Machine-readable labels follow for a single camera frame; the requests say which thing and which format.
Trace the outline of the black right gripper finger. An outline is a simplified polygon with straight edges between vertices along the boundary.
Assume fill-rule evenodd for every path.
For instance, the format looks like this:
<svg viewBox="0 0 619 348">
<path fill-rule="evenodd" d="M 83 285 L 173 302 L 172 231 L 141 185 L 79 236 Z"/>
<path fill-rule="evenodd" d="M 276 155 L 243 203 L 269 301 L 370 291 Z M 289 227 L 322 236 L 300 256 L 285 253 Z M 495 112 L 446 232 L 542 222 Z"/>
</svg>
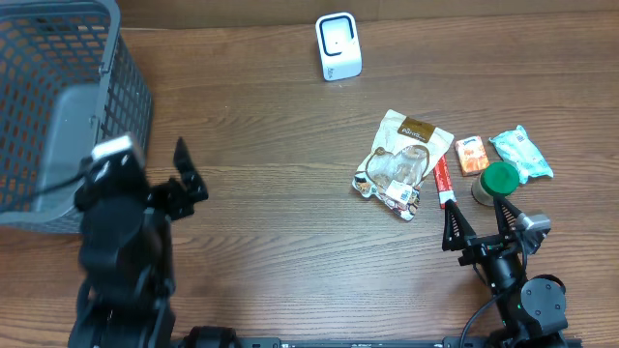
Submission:
<svg viewBox="0 0 619 348">
<path fill-rule="evenodd" d="M 518 234 L 516 219 L 522 211 L 501 196 L 493 198 L 493 207 L 499 234 L 503 237 L 515 237 Z"/>
<path fill-rule="evenodd" d="M 445 203 L 445 224 L 442 241 L 444 251 L 457 251 L 467 247 L 467 243 L 477 237 L 454 200 Z"/>
</svg>

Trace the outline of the green lid jar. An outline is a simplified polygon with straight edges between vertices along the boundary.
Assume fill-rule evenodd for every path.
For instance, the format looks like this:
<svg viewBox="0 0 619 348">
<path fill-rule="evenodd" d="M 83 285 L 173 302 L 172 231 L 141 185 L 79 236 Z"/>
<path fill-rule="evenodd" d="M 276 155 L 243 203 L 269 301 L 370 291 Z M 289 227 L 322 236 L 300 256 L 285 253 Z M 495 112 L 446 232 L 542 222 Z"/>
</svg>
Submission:
<svg viewBox="0 0 619 348">
<path fill-rule="evenodd" d="M 490 164 L 473 182 L 471 192 L 475 200 L 492 206 L 497 197 L 511 195 L 519 186 L 516 169 L 509 163 L 498 161 Z"/>
</svg>

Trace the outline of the red stick sachet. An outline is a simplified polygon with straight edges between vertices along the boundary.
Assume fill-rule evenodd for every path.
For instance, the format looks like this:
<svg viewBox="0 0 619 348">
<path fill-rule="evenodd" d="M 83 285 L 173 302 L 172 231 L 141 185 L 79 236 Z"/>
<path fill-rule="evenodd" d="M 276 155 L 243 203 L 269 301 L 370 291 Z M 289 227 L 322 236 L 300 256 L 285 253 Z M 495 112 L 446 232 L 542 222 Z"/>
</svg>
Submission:
<svg viewBox="0 0 619 348">
<path fill-rule="evenodd" d="M 444 209 L 448 201 L 457 201 L 448 163 L 444 156 L 442 156 L 434 166 L 433 175 L 437 187 L 439 205 Z"/>
</svg>

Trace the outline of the teal wet wipes pack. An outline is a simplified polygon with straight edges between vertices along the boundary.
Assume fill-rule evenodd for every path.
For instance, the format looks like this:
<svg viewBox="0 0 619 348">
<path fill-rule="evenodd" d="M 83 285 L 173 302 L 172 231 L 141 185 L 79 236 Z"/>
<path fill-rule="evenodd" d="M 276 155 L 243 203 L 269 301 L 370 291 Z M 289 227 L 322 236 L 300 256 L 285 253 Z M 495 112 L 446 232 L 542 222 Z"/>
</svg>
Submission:
<svg viewBox="0 0 619 348">
<path fill-rule="evenodd" d="M 490 137 L 488 141 L 499 157 L 516 169 L 522 185 L 527 184 L 531 178 L 554 177 L 550 165 L 522 125 Z"/>
</svg>

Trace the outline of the orange snack box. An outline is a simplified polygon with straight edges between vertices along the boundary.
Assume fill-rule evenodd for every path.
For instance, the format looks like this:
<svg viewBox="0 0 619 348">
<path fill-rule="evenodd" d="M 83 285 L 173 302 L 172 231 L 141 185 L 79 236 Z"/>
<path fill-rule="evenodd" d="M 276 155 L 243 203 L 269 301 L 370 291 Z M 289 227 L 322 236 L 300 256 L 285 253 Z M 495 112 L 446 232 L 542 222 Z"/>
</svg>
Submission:
<svg viewBox="0 0 619 348">
<path fill-rule="evenodd" d="M 463 176 L 479 174 L 489 167 L 484 142 L 479 135 L 458 140 L 455 150 Z"/>
</svg>

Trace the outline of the beige snack pouch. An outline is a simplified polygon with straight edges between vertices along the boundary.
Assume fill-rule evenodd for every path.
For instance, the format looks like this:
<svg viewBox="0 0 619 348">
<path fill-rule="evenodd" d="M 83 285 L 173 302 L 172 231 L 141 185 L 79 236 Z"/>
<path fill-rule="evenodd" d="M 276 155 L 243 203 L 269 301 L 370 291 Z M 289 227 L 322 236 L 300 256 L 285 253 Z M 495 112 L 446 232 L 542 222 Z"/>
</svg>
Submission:
<svg viewBox="0 0 619 348">
<path fill-rule="evenodd" d="M 410 221 L 419 208 L 426 177 L 453 141 L 451 133 L 390 109 L 379 125 L 370 153 L 357 167 L 352 187 Z"/>
</svg>

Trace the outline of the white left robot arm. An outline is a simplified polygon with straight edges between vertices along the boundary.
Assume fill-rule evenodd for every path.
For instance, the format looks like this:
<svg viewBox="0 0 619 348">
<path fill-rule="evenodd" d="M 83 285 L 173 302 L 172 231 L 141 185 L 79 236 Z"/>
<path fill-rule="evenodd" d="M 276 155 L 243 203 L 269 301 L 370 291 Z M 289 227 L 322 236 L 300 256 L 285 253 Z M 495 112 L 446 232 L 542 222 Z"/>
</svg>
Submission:
<svg viewBox="0 0 619 348">
<path fill-rule="evenodd" d="M 82 213 L 78 262 L 85 271 L 76 300 L 71 347 L 213 347 L 241 344 L 224 327 L 195 327 L 172 337 L 176 290 L 171 223 L 208 199 L 205 182 L 179 139 L 179 177 L 150 185 L 145 158 L 127 133 L 96 145 L 80 165 L 74 205 Z"/>
</svg>

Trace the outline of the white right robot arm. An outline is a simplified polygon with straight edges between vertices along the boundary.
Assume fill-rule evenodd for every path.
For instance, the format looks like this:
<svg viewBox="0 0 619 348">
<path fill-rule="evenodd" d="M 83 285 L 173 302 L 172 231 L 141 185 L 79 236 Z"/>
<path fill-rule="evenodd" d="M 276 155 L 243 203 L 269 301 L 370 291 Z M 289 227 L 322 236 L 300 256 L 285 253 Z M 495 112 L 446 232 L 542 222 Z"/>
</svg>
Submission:
<svg viewBox="0 0 619 348">
<path fill-rule="evenodd" d="M 485 347 L 567 347 L 563 331 L 566 286 L 555 275 L 527 275 L 528 258 L 551 230 L 544 213 L 525 214 L 504 197 L 493 200 L 498 233 L 478 236 L 453 200 L 445 203 L 442 249 L 459 251 L 491 292 L 491 299 L 467 321 L 457 344 L 464 347 L 475 321 L 496 306 L 502 328 L 484 339 Z"/>
</svg>

